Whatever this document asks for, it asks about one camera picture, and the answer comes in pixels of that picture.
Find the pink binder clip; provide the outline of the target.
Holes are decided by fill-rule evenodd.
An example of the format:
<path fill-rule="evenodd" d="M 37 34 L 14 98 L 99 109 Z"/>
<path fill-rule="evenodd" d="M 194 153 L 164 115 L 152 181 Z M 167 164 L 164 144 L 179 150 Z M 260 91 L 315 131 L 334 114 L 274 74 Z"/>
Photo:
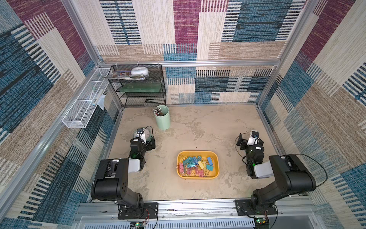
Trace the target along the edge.
<path fill-rule="evenodd" d="M 180 174 L 184 174 L 185 173 L 185 167 L 184 167 L 184 164 L 183 163 L 179 163 L 179 173 Z"/>

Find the teal binder clip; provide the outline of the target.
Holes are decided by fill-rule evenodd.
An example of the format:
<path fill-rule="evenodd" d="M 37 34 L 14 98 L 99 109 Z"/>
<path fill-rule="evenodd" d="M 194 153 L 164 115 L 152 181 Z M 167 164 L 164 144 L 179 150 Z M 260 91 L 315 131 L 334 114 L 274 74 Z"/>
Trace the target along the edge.
<path fill-rule="evenodd" d="M 195 156 L 194 157 L 189 156 L 183 161 L 183 165 L 187 169 L 197 167 L 198 165 L 197 158 Z"/>
<path fill-rule="evenodd" d="M 213 167 L 213 166 L 211 166 L 211 165 L 206 165 L 206 169 L 207 169 L 208 171 L 213 171 L 214 167 Z"/>

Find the yellow storage tray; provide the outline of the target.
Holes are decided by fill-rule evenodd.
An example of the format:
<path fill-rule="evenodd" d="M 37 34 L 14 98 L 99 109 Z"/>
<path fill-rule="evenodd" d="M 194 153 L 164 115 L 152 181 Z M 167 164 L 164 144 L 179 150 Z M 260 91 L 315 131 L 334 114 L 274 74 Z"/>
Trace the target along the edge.
<path fill-rule="evenodd" d="M 179 163 L 183 163 L 183 161 L 188 157 L 196 157 L 197 161 L 202 161 L 205 165 L 209 165 L 207 158 L 211 157 L 213 162 L 213 171 L 208 171 L 207 169 L 202 170 L 199 165 L 194 168 L 185 168 L 185 173 L 180 174 L 179 173 Z M 183 179 L 214 179 L 217 178 L 220 174 L 220 168 L 219 168 L 219 160 L 216 153 L 212 151 L 197 151 L 197 150 L 188 150 L 188 151 L 182 151 L 177 156 L 177 162 L 176 162 L 176 172 L 180 178 Z"/>

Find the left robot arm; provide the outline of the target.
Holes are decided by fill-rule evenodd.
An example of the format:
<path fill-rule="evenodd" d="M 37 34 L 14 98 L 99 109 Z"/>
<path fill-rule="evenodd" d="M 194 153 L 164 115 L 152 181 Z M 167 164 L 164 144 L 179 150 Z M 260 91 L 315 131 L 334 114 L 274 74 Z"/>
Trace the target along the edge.
<path fill-rule="evenodd" d="M 130 173 L 142 171 L 147 151 L 155 149 L 154 137 L 144 141 L 135 137 L 130 141 L 128 158 L 101 160 L 91 188 L 91 198 L 100 201 L 113 201 L 117 205 L 140 209 L 144 205 L 140 193 L 128 188 Z"/>

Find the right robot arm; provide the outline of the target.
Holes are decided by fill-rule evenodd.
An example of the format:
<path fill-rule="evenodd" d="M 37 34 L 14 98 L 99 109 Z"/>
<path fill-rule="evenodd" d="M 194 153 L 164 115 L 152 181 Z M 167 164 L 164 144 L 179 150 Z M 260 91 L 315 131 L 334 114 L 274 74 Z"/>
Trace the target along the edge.
<path fill-rule="evenodd" d="M 314 176 L 297 155 L 270 156 L 269 161 L 264 162 L 264 141 L 257 131 L 248 134 L 248 139 L 239 134 L 235 140 L 235 147 L 245 152 L 242 161 L 248 176 L 252 179 L 273 177 L 274 181 L 254 190 L 250 200 L 235 200 L 238 214 L 275 214 L 276 201 L 316 189 Z"/>

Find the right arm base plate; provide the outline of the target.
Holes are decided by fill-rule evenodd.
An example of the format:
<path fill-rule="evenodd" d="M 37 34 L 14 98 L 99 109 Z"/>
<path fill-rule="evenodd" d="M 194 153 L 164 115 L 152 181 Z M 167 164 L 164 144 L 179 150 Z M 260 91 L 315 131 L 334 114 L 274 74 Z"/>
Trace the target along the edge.
<path fill-rule="evenodd" d="M 260 215 L 276 215 L 277 209 L 274 204 L 256 206 L 251 203 L 250 199 L 235 199 L 235 208 L 238 216 L 260 216 Z"/>

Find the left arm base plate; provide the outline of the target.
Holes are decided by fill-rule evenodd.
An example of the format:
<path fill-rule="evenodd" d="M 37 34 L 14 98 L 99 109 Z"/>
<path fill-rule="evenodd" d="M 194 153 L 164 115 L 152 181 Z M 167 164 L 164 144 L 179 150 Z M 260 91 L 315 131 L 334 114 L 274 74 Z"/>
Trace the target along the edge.
<path fill-rule="evenodd" d="M 143 207 L 130 208 L 126 205 L 119 205 L 118 216 L 120 220 L 123 219 L 156 219 L 158 216 L 159 203 L 147 202 Z"/>

